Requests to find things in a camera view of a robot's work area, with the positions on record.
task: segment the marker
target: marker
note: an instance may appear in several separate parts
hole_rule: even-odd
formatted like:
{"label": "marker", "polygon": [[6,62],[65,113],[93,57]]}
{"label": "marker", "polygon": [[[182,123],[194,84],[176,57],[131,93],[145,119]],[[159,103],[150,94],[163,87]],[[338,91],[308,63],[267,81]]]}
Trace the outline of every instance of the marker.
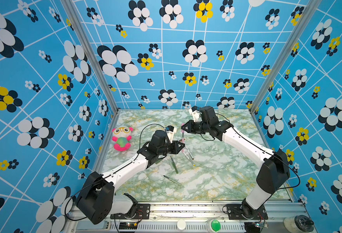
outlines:
{"label": "marker", "polygon": [[180,184],[179,182],[177,182],[176,180],[172,179],[172,178],[169,178],[168,176],[164,176],[166,177],[167,179],[169,179],[170,181],[174,182],[175,184],[178,184],[178,185],[181,185],[183,186],[182,184]]}
{"label": "marker", "polygon": [[172,157],[171,157],[171,163],[172,163],[173,168],[174,168],[175,171],[176,171],[176,174],[179,174],[179,172],[177,171],[177,168],[176,168],[176,164],[175,164],[175,162],[173,161]]}

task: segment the green marble pattern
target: green marble pattern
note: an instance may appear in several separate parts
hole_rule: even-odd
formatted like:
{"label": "green marble pattern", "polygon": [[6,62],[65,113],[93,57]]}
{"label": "green marble pattern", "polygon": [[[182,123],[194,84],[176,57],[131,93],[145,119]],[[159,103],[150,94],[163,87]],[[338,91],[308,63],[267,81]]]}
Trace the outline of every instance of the green marble pattern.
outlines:
{"label": "green marble pattern", "polygon": [[[236,128],[254,141],[263,144],[259,132],[248,110],[215,110],[225,115]],[[131,148],[119,152],[110,146],[102,171],[111,170],[131,158],[139,149],[141,130],[148,124],[157,123],[166,127],[172,125],[178,130],[174,140],[181,139],[182,123],[191,120],[187,110],[127,110],[120,111],[117,126],[133,127]],[[148,126],[141,136],[141,145],[151,139],[160,126]],[[242,200],[254,188],[259,172],[256,165],[234,147],[220,142],[205,141],[200,135],[185,133],[185,144],[194,156],[193,166],[183,153],[172,155],[179,174],[170,163],[170,155],[158,164],[139,172],[117,191],[129,193],[138,201],[185,201],[185,200]],[[169,176],[183,186],[163,177]],[[277,191],[272,199],[289,199],[285,190]]]}

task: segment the yellow circle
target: yellow circle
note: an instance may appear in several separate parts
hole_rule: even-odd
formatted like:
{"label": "yellow circle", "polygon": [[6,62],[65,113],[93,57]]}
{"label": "yellow circle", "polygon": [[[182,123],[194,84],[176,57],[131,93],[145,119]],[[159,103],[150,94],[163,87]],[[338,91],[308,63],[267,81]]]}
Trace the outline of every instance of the yellow circle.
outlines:
{"label": "yellow circle", "polygon": [[208,11],[206,15],[207,15],[207,18],[211,19],[214,13],[212,11]]}
{"label": "yellow circle", "polygon": [[199,10],[196,12],[196,17],[201,18],[202,17],[202,12]]}
{"label": "yellow circle", "polygon": [[212,9],[212,3],[209,2],[206,4],[206,10],[211,10]]}
{"label": "yellow circle", "polygon": [[201,2],[199,4],[199,10],[204,10],[206,8],[206,4],[204,2]]}
{"label": "yellow circle", "polygon": [[1,96],[6,96],[8,95],[8,90],[5,87],[0,87],[0,95]]}
{"label": "yellow circle", "polygon": [[202,23],[206,23],[207,22],[207,16],[206,15],[201,17],[201,22]]}
{"label": "yellow circle", "polygon": [[10,96],[4,96],[3,100],[6,104],[13,104],[13,98]]}
{"label": "yellow circle", "polygon": [[0,101],[0,110],[6,110],[7,109],[7,104],[4,103],[3,101]]}

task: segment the pink plush toy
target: pink plush toy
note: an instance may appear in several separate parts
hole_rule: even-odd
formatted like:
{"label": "pink plush toy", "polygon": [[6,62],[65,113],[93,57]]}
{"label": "pink plush toy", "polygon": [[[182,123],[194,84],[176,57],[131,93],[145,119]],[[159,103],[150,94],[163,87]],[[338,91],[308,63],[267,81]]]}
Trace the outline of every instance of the pink plush toy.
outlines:
{"label": "pink plush toy", "polygon": [[114,149],[116,149],[117,151],[128,150],[131,147],[131,144],[128,141],[132,138],[132,131],[132,127],[119,127],[113,129],[113,141],[116,142],[116,144],[114,145]]}

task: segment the aluminum frame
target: aluminum frame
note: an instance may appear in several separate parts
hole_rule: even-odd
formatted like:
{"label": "aluminum frame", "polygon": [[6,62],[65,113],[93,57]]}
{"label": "aluminum frame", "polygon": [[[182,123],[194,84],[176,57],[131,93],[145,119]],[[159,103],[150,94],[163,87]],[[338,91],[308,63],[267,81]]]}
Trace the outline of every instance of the aluminum frame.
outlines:
{"label": "aluminum frame", "polygon": [[81,43],[81,46],[84,49],[84,52],[90,62],[90,65],[92,67],[92,70],[97,76],[97,80],[100,84],[100,87],[103,91],[103,93],[106,95],[108,98],[108,103],[110,107],[112,108],[114,115],[118,112],[118,106],[117,103],[114,100],[113,95],[110,92],[108,83],[103,75],[103,72],[101,70],[101,67],[94,55],[94,50],[92,49],[87,34],[84,31],[84,28],[82,24],[79,21],[79,16],[75,10],[74,3],[72,0],[61,0],[62,6],[65,9],[65,12],[67,14],[67,17],[70,19],[70,22],[74,26],[74,31],[79,39],[79,42]]}
{"label": "aluminum frame", "polygon": [[291,50],[294,47],[294,44],[298,41],[299,37],[304,32],[306,26],[308,25],[310,19],[312,18],[313,14],[316,12],[317,7],[320,5],[321,2],[322,0],[309,0],[308,5],[305,7],[304,13],[302,14],[301,19],[298,21],[297,25],[295,26],[295,29],[291,32],[280,54],[278,55],[276,61],[274,62],[274,65],[272,66],[270,74],[267,76],[258,94],[255,96],[255,99],[250,108],[251,113],[255,111],[255,109],[260,105],[260,103],[264,99],[267,93],[267,89],[272,84],[277,74],[280,72],[285,61],[287,60],[287,57],[291,53]]}

